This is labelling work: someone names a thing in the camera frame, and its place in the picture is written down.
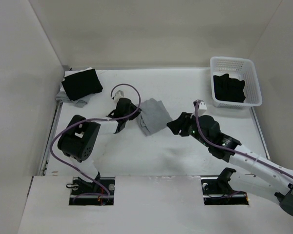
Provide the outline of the grey tank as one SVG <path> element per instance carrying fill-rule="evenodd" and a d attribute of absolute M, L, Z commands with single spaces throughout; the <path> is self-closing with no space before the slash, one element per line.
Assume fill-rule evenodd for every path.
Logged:
<path fill-rule="evenodd" d="M 167 127 L 173 121 L 163 102 L 150 98 L 141 103 L 137 124 L 145 136 L 151 136 Z"/>
<path fill-rule="evenodd" d="M 60 88 L 59 92 L 57 93 L 55 100 L 60 101 L 63 103 L 70 103 L 73 104 L 75 107 L 83 108 L 90 102 L 90 99 L 94 96 L 94 94 L 87 95 L 77 100 L 70 100 L 64 90 L 63 87 Z"/>

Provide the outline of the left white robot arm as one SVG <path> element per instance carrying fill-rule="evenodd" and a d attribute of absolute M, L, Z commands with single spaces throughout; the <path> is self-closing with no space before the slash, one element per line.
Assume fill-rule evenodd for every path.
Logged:
<path fill-rule="evenodd" d="M 84 173 L 83 188 L 88 194 L 95 194 L 100 188 L 100 182 L 95 179 L 99 172 L 91 156 L 97 137 L 120 133 L 127 121 L 134 120 L 140 113 L 141 109 L 130 99 L 121 97 L 117 100 L 115 109 L 106 116 L 111 122 L 102 120 L 82 122 L 85 117 L 81 115 L 74 115 L 69 122 L 69 126 L 77 122 L 79 124 L 61 135 L 57 148 L 70 158 L 74 167 Z"/>

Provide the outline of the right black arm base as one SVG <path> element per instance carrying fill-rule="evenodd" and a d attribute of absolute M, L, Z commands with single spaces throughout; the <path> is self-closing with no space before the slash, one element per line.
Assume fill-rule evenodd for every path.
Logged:
<path fill-rule="evenodd" d="M 233 190 L 229 185 L 235 169 L 225 168 L 217 176 L 201 178 L 203 202 L 205 205 L 249 205 L 246 192 Z"/>

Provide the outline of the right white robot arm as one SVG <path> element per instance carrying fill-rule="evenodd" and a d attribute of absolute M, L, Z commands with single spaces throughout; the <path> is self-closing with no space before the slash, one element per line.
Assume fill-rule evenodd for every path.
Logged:
<path fill-rule="evenodd" d="M 221 132 L 219 123 L 208 115 L 196 118 L 183 112 L 167 127 L 174 135 L 191 136 L 208 148 L 217 159 L 247 171 L 240 174 L 226 167 L 217 178 L 219 191 L 243 191 L 270 200 L 293 216 L 293 170 L 285 169 L 255 154 L 239 140 Z"/>

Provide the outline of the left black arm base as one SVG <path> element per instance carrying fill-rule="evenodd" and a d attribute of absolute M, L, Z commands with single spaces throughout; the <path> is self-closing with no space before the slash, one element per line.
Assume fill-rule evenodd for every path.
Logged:
<path fill-rule="evenodd" d="M 115 194 L 115 177 L 101 177 L 100 174 L 95 178 L 107 188 L 109 194 L 102 186 L 94 182 L 86 182 L 80 177 L 74 177 L 72 182 L 66 184 L 70 189 L 70 206 L 113 206 Z"/>

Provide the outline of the folded black tank top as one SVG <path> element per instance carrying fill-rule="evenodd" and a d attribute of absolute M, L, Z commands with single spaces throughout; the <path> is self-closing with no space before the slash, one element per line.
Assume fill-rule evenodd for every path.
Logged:
<path fill-rule="evenodd" d="M 95 69 L 66 76 L 64 81 L 62 81 L 62 86 L 71 101 L 76 101 L 90 94 L 97 94 L 103 91 Z"/>

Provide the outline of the black tank top in basket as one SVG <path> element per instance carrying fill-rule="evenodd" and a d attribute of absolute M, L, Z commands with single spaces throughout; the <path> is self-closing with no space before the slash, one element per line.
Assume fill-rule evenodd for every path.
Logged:
<path fill-rule="evenodd" d="M 219 101 L 243 103 L 246 99 L 244 94 L 245 81 L 230 78 L 229 74 L 214 75 L 214 93 Z"/>

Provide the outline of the folded grey tank top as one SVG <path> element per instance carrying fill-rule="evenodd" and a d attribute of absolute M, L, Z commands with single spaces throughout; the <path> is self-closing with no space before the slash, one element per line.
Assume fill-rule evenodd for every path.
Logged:
<path fill-rule="evenodd" d="M 75 107 L 83 108 L 90 102 L 90 99 L 94 96 L 94 94 L 87 95 L 77 100 L 70 100 L 64 90 L 63 87 L 60 88 L 59 92 L 57 93 L 55 100 L 60 101 L 63 103 L 70 103 L 73 104 Z"/>

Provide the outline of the folded white tank top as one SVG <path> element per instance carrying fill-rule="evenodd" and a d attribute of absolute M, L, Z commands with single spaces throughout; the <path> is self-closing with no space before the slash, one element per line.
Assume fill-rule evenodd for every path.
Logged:
<path fill-rule="evenodd" d="M 89 67 L 89 68 L 86 68 L 86 69 L 83 69 L 83 70 L 70 70 L 70 71 L 65 71 L 64 77 L 63 77 L 63 81 L 65 80 L 66 77 L 68 77 L 70 75 L 73 75 L 73 74 L 76 74 L 76 73 L 81 73 L 81 72 L 88 71 L 88 70 L 91 70 L 91 69 L 92 69 L 92 67 Z"/>

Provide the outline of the white plastic basket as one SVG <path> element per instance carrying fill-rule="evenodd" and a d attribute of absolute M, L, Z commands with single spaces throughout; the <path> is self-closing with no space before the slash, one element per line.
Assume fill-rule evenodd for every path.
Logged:
<path fill-rule="evenodd" d="M 215 107 L 248 109 L 262 104 L 255 65 L 249 59 L 212 57 L 210 80 Z"/>

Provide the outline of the silver table rail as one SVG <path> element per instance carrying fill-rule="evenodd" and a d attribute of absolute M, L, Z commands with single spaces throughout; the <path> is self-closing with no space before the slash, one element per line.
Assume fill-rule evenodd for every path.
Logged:
<path fill-rule="evenodd" d="M 59 118 L 60 118 L 60 114 L 61 114 L 61 110 L 62 110 L 62 105 L 63 105 L 62 101 L 60 101 L 60 100 L 56 101 L 55 111 L 54 111 L 54 115 L 52 118 L 50 130 L 48 133 L 47 142 L 45 144 L 45 149 L 44 149 L 43 154 L 41 156 L 40 165 L 38 167 L 37 175 L 39 175 L 39 176 L 44 176 L 45 172 L 46 172 L 46 168 L 47 168 L 48 161 L 49 161 L 50 145 L 51 145 L 51 141 L 53 140 L 55 133 L 56 133 L 56 129 L 58 126 L 58 122 L 59 122 Z"/>

